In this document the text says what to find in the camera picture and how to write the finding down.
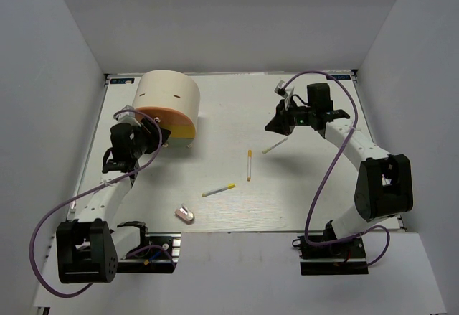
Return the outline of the blue left corner label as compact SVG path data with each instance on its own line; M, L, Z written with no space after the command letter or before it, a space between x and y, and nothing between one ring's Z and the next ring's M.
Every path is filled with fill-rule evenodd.
M134 77L120 77L120 78L111 78L110 84L123 85L123 84L134 84Z

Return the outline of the beige orange drawer container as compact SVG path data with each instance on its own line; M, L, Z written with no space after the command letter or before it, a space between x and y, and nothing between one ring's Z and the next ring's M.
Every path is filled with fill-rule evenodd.
M172 70L145 73L138 84L133 107L171 132L168 145L190 147L197 134L200 91L194 80Z

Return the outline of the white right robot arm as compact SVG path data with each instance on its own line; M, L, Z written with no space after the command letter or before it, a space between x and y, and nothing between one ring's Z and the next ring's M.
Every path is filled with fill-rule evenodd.
M410 160L377 146L358 130L354 119L344 110L335 109L326 83L308 85L308 102L299 106L292 90L281 84L275 88L281 97L275 116L265 130L289 136L297 126L309 126L338 148L337 158L345 156L358 172L354 203L340 217L330 221L319 242L313 247L339 257L350 247L350 240L377 228L379 222L409 212L413 207Z

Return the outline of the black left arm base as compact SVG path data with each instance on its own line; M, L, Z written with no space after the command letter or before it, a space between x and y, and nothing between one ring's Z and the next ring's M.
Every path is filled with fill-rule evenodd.
M150 232L146 223L129 221L112 230L118 273L170 274L179 261L179 233Z

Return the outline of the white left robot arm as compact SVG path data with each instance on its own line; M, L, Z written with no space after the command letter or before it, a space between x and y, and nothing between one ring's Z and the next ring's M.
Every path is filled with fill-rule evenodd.
M138 160L163 146L171 135L148 119L119 121L110 129L111 147L103 155L100 186L72 221L59 224L57 266L62 283L110 283L118 269L122 242L137 257L151 250L142 232L123 234L110 223L138 175Z

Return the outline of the blue corner label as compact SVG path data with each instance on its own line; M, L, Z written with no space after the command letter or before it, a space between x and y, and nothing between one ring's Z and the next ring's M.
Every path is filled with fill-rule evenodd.
M123 85L123 84L134 84L134 77L120 77L120 78L111 78L110 84Z
M351 80L351 76L347 74L335 74L330 75L330 77L335 78L337 80Z

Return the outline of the blue right corner label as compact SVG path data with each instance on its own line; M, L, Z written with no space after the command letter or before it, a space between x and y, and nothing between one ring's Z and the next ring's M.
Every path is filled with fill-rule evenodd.
M330 75L330 77L335 78L337 80L351 80L351 76L347 74L335 74Z

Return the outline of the pink white eraser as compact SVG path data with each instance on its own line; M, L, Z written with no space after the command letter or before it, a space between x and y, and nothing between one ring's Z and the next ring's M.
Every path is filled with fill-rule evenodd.
M184 204L174 211L174 214L186 224L191 224L195 220L194 213Z

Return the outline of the thin white yellow pen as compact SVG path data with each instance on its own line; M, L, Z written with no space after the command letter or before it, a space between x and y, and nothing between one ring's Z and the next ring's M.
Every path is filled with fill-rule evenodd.
M273 144L272 146L269 146L267 147L266 149L262 150L262 154L267 154L269 153L270 151L272 151L273 149L277 148L279 145L285 143L287 140L289 139L288 136L286 136L285 138L281 139L279 142Z

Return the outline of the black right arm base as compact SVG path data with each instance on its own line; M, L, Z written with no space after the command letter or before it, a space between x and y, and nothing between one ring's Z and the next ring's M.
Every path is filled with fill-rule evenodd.
M369 273L363 240L327 246L309 245L303 236L292 241L299 251L302 276L345 276Z

